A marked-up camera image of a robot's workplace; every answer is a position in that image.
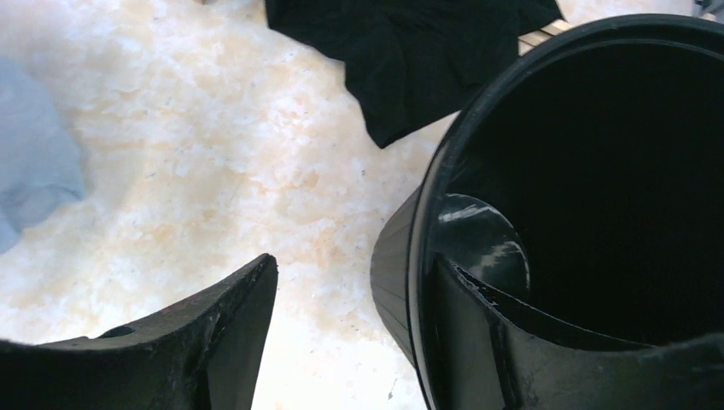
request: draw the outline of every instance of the marble surface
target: marble surface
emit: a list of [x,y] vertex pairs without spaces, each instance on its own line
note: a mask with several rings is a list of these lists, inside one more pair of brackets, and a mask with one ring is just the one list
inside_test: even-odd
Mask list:
[[[574,24],[689,0],[563,0]],[[423,408],[369,289],[372,246],[451,118],[386,150],[340,63],[262,0],[0,0],[0,55],[45,83],[89,197],[0,255],[0,337],[95,337],[279,261],[254,409]]]

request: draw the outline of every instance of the white marble floor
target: white marble floor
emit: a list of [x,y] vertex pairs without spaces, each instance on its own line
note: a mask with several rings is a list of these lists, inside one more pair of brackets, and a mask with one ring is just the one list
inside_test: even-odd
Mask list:
[[[561,4],[574,24],[692,8]],[[0,0],[0,55],[50,88],[90,186],[0,255],[0,337],[98,336],[269,252],[254,408],[423,408],[368,270],[450,119],[377,149],[340,64],[268,30],[262,0]]]

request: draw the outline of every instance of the black fabric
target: black fabric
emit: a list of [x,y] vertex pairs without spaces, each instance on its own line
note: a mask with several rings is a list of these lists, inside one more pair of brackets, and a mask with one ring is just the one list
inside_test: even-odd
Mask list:
[[384,148],[468,101],[561,18],[555,0],[266,0],[269,27],[345,62]]

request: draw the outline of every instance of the blue fabric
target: blue fabric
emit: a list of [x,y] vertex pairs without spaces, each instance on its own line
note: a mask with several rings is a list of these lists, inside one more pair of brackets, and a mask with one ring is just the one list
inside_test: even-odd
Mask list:
[[85,197],[80,149],[43,85],[0,57],[0,254]]

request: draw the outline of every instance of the gray object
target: gray object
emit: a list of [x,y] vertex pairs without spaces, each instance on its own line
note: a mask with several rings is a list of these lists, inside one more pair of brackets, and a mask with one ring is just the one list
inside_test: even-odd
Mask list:
[[724,22],[724,0],[694,0],[694,17],[711,14],[719,23]]
[[84,197],[80,149],[49,93],[0,57],[0,254],[25,228]]

